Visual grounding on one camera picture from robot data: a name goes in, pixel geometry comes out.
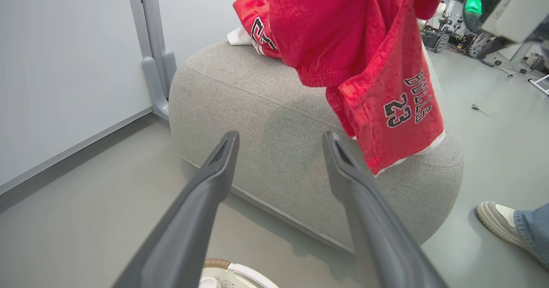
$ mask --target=green light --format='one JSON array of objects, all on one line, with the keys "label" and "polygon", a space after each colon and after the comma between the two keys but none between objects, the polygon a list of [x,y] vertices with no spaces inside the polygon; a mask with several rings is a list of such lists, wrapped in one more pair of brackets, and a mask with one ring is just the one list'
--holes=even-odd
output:
[{"label": "green light", "polygon": [[465,11],[475,13],[475,14],[482,14],[482,1],[467,0],[467,2],[465,2]]}]

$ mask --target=white wall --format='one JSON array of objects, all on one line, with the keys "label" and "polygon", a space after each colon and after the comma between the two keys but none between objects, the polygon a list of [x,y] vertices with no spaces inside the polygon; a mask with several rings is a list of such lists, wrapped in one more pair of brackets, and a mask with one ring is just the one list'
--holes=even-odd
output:
[{"label": "white wall", "polygon": [[166,49],[175,53],[178,65],[240,25],[233,2],[159,0]]},{"label": "white wall", "polygon": [[504,58],[506,58],[508,61],[511,60],[511,58],[513,58],[513,55],[515,55],[516,51],[518,51],[518,49],[520,48],[520,44],[514,44],[514,45],[511,45],[507,48],[504,48],[500,51],[498,51]]},{"label": "white wall", "polygon": [[0,0],[0,21],[0,187],[151,106],[129,0]]},{"label": "white wall", "polygon": [[539,44],[534,44],[532,48],[526,53],[527,57],[530,57],[534,54],[538,53],[539,55],[543,55],[543,51],[541,50],[541,46]]}]

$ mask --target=sneaker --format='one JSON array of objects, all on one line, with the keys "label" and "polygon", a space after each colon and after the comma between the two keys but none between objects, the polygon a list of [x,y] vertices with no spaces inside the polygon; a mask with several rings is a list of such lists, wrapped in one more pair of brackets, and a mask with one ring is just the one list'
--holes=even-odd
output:
[{"label": "sneaker", "polygon": [[523,249],[523,251],[529,253],[544,268],[549,270],[549,267],[531,251],[528,244],[518,232],[513,219],[514,212],[515,210],[509,206],[504,206],[492,201],[482,202],[477,206],[477,216],[488,230],[503,241],[515,245],[519,249]]}]

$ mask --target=gray floor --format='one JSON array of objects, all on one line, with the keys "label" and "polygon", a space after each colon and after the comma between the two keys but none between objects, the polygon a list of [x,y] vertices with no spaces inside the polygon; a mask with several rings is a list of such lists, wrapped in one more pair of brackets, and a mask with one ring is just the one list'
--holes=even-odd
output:
[{"label": "gray floor", "polygon": [[[490,234],[472,209],[483,200],[524,209],[549,202],[549,98],[451,51],[431,57],[465,177],[446,223],[422,248],[454,288],[547,287],[549,273]],[[475,100],[490,116],[471,110]],[[0,286],[110,286],[183,188],[180,169],[168,124],[149,115],[29,180],[25,199],[0,200]],[[248,265],[281,288],[358,287],[351,255],[234,196],[217,212],[208,257]]]}]

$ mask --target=metal stand leg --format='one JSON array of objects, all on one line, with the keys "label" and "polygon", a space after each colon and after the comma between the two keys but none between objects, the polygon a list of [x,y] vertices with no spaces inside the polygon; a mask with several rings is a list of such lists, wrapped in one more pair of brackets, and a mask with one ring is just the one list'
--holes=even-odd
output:
[{"label": "metal stand leg", "polygon": [[130,0],[141,47],[141,66],[155,114],[169,120],[168,94],[177,69],[175,56],[164,47],[158,0]]},{"label": "metal stand leg", "polygon": [[[532,83],[535,87],[537,87],[538,90],[542,91],[545,95],[549,96],[549,82],[544,81],[548,77],[549,77],[549,75],[546,75],[545,77],[543,77],[541,79],[538,79],[537,81],[534,81],[533,79],[528,79],[528,82]],[[544,83],[545,85],[547,85],[547,89],[541,87],[538,84],[539,82]]]}]

